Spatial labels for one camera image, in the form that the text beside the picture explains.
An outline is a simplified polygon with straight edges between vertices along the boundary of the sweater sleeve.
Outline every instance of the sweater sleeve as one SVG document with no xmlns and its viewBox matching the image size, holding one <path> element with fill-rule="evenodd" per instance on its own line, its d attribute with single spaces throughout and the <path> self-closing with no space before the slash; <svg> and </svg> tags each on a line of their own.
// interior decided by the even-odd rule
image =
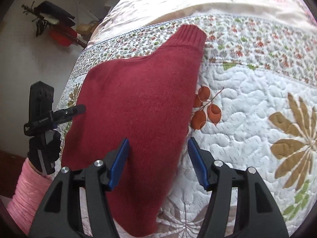
<svg viewBox="0 0 317 238">
<path fill-rule="evenodd" d="M 15 194 L 7 210 L 19 228 L 27 235 L 39 204 L 52 180 L 49 176 L 40 176 L 26 159 L 16 185 Z"/>
</svg>

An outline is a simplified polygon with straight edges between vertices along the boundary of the black glove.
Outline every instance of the black glove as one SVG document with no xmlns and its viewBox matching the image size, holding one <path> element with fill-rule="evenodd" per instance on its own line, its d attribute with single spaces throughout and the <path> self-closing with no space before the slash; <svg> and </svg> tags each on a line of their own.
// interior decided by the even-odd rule
<svg viewBox="0 0 317 238">
<path fill-rule="evenodd" d="M 29 141 L 28 158 L 32 165 L 44 176 L 55 172 L 55 161 L 61 151 L 61 135 L 50 130 L 34 136 Z"/>
</svg>

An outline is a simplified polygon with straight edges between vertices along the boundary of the white quilted bedspread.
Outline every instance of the white quilted bedspread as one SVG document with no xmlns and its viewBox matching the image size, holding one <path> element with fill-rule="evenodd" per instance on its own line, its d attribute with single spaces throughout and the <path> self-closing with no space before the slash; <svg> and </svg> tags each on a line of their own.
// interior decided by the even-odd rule
<svg viewBox="0 0 317 238">
<path fill-rule="evenodd" d="M 231 15 L 196 16 L 138 29 L 83 51 L 58 109 L 76 103 L 89 69 L 107 60 L 148 55 L 186 23 L 207 33 L 197 94 L 201 98 L 202 89 L 210 90 L 209 97 L 193 107 L 188 137 L 230 167 L 255 167 L 292 234 L 316 201 L 315 34 Z M 63 142 L 70 125 L 59 127 Z M 202 225 L 210 193 L 198 184 L 186 144 L 151 237 L 195 238 Z M 81 203 L 84 229 L 91 234 L 83 191 Z M 236 205 L 233 190 L 226 234 L 233 230 Z M 130 237 L 117 227 L 121 237 Z"/>
</svg>

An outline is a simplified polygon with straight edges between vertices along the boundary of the pink ribbed fabric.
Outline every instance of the pink ribbed fabric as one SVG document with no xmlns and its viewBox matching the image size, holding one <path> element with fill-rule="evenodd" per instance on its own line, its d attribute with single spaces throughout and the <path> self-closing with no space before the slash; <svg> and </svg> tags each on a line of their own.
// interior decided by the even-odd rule
<svg viewBox="0 0 317 238">
<path fill-rule="evenodd" d="M 31 168 L 29 160 L 25 160 L 15 195 L 8 204 L 7 210 L 26 235 L 30 231 L 35 212 L 51 183 L 49 176 L 40 176 Z"/>
</svg>

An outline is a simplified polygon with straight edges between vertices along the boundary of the red knit fabric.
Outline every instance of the red knit fabric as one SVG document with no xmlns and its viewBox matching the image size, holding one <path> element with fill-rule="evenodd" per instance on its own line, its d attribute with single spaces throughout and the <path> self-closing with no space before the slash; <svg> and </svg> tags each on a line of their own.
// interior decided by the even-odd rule
<svg viewBox="0 0 317 238">
<path fill-rule="evenodd" d="M 62 165 L 85 168 L 130 140 L 118 187 L 107 193 L 114 219 L 129 234 L 156 230 L 188 132 L 206 34 L 183 25 L 149 56 L 107 61 L 91 69 L 77 104 Z"/>
</svg>

